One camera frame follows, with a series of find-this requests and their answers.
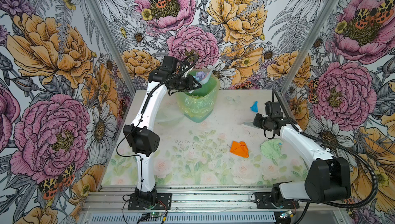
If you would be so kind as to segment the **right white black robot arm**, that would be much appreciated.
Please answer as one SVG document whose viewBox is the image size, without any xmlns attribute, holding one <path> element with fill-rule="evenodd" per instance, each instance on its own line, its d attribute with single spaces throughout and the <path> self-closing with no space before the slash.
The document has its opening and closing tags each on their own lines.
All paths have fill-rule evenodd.
<svg viewBox="0 0 395 224">
<path fill-rule="evenodd" d="M 335 157 L 329 150 L 324 150 L 313 139 L 303 135 L 297 123 L 283 114 L 280 102 L 267 101 L 265 115 L 256 114 L 253 125 L 289 143 L 308 169 L 305 180 L 277 183 L 272 187 L 273 205 L 279 207 L 290 199 L 329 203 L 350 197 L 348 161 Z"/>
</svg>

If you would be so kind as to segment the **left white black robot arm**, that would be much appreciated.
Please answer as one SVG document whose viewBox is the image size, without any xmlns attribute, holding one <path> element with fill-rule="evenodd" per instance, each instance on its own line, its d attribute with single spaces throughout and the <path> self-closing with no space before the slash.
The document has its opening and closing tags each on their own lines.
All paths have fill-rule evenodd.
<svg viewBox="0 0 395 224">
<path fill-rule="evenodd" d="M 123 134 L 137 161 L 138 183 L 129 200 L 129 205 L 144 209 L 157 202 L 156 181 L 151 155 L 159 147 L 160 138 L 154 132 L 154 122 L 160 104 L 166 94 L 189 92 L 202 87 L 188 72 L 198 62 L 199 56 L 191 54 L 182 63 L 173 56 L 165 56 L 158 69 L 149 74 L 147 92 L 142 105 L 130 125 L 123 127 Z"/>
</svg>

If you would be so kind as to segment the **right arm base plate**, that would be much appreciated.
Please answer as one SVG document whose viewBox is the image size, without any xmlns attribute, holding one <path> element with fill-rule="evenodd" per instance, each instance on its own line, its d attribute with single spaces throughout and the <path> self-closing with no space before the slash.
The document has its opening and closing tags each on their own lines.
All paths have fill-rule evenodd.
<svg viewBox="0 0 395 224">
<path fill-rule="evenodd" d="M 269 192 L 255 192 L 250 201 L 256 204 L 258 209 L 299 209 L 299 203 L 295 199 L 284 199 L 281 195 Z"/>
</svg>

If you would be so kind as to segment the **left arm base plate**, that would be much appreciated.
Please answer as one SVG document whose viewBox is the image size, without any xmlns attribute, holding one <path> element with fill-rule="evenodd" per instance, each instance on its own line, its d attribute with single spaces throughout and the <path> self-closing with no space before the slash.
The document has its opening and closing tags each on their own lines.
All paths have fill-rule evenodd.
<svg viewBox="0 0 395 224">
<path fill-rule="evenodd" d="M 171 193 L 154 193 L 153 195 L 133 193 L 127 201 L 129 211 L 170 210 Z"/>
</svg>

